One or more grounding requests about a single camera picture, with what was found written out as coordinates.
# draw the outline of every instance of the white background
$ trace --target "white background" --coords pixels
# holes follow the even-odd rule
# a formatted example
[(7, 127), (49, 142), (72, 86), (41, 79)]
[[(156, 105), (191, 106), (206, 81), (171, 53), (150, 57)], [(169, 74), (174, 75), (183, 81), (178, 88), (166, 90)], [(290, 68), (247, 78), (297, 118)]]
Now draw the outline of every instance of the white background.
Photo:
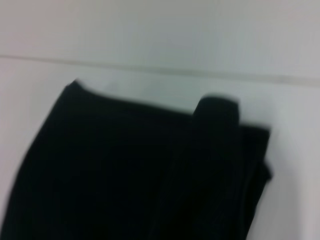
[(238, 99), (242, 122), (272, 129), (274, 177), (248, 239), (320, 239), (319, 9), (315, 0), (0, 0), (0, 217), (41, 124), (80, 78), (101, 94), (190, 113), (204, 94)]

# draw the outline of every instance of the black garment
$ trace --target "black garment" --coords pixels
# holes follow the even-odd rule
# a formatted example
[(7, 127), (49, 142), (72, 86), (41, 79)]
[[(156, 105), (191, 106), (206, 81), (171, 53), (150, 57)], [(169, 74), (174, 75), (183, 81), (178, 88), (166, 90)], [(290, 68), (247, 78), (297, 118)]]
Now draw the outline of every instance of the black garment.
[(0, 239), (245, 239), (268, 139), (226, 99), (188, 115), (73, 82), (23, 161)]

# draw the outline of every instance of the dark green fabric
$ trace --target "dark green fabric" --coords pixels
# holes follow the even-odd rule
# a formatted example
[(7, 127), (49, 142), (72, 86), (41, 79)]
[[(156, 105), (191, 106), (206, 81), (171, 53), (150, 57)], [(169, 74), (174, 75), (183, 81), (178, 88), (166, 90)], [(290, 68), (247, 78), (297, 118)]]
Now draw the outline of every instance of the dark green fabric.
[(1, 240), (245, 239), (269, 132), (238, 105), (193, 115), (65, 88), (17, 175)]

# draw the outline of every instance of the white surface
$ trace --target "white surface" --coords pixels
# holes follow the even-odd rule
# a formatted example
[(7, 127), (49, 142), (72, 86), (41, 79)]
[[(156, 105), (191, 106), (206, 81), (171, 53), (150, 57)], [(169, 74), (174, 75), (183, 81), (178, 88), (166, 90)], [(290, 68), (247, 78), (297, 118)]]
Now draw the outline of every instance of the white surface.
[(318, 0), (1, 0), (0, 55), (320, 77)]
[(100, 93), (192, 112), (207, 93), (234, 96), (241, 120), (272, 126), (274, 171), (250, 240), (320, 239), (320, 89), (0, 60), (0, 207), (23, 155), (64, 86), (80, 78)]

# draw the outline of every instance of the gray line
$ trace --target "gray line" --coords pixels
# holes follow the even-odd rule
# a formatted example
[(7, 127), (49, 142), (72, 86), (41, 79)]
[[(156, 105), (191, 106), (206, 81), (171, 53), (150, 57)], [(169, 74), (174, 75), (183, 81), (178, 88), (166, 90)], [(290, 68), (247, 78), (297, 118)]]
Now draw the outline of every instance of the gray line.
[(207, 70), (157, 67), (157, 66), (141, 66), (141, 65), (139, 66), (139, 65), (126, 65), (126, 64), (117, 64), (117, 63), (102, 63), (102, 62), (94, 62), (94, 61), (79, 61), (79, 60), (71, 60), (71, 59), (15, 56), (15, 55), (4, 55), (4, 54), (0, 54), (0, 59), (32, 61), (32, 62), (61, 64), (61, 65), (73, 65), (73, 66), (102, 68), (102, 69), (113, 69), (113, 70), (132, 71), (132, 72), (141, 72), (141, 73), (149, 73), (149, 74), (178, 75), (178, 76), (223, 79), (223, 80), (244, 81), (244, 82), (256, 82), (256, 83), (263, 82), (263, 83), (273, 83), (273, 84), (298, 85), (298, 86), (305, 86), (305, 87), (320, 87), (320, 78), (318, 77), (207, 71)]

